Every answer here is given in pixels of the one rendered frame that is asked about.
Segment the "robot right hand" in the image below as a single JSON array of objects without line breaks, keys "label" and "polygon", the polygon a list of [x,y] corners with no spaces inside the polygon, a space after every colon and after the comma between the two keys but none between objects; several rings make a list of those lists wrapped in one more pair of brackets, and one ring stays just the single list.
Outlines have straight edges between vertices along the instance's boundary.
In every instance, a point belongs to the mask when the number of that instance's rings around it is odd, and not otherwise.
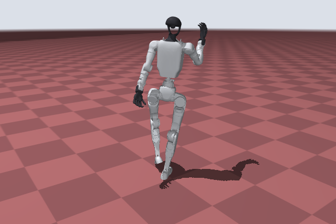
[{"label": "robot right hand", "polygon": [[[201,26],[200,26],[201,25]],[[198,25],[200,27],[200,39],[202,41],[202,45],[205,45],[205,37],[206,37],[206,34],[207,34],[207,27],[206,27],[206,24],[205,23],[201,23],[200,25]]]}]

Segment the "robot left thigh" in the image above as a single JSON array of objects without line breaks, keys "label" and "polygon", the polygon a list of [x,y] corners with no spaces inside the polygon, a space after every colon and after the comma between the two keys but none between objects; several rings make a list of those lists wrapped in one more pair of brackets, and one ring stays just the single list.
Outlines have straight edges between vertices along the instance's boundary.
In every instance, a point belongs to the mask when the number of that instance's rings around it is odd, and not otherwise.
[{"label": "robot left thigh", "polygon": [[151,88],[148,92],[148,107],[150,109],[150,119],[153,120],[153,128],[157,129],[160,125],[160,119],[158,118],[159,90],[156,88]]}]

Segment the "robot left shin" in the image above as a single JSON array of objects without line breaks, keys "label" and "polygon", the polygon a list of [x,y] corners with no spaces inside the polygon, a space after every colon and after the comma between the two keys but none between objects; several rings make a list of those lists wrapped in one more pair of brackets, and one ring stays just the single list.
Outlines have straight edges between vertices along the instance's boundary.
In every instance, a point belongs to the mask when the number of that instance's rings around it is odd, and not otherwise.
[{"label": "robot left shin", "polygon": [[150,119],[150,124],[151,124],[151,135],[152,135],[152,142],[154,144],[154,148],[155,148],[155,158],[157,157],[157,155],[160,157],[160,130],[159,128],[154,129],[153,128],[153,120]]}]

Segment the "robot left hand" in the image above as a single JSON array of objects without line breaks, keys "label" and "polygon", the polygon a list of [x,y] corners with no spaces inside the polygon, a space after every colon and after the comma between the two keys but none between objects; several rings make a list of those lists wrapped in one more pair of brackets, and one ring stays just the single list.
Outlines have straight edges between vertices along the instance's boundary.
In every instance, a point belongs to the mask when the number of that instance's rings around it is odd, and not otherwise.
[{"label": "robot left hand", "polygon": [[139,90],[138,88],[139,88],[139,85],[136,86],[136,90],[135,90],[136,94],[134,95],[133,103],[136,106],[143,108],[144,106],[142,106],[142,102],[143,102],[144,105],[146,105],[146,103],[142,99],[143,98],[143,96],[142,96],[143,91]]}]

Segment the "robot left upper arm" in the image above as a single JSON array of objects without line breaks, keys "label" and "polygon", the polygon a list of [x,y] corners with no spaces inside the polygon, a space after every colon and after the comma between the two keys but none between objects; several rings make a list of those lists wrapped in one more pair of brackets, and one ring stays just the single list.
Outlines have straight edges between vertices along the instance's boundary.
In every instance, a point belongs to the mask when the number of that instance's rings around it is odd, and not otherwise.
[{"label": "robot left upper arm", "polygon": [[144,71],[151,72],[152,67],[153,67],[151,64],[152,64],[152,61],[154,60],[158,43],[159,43],[158,40],[154,40],[150,42],[148,53],[146,56],[146,63],[143,69]]}]

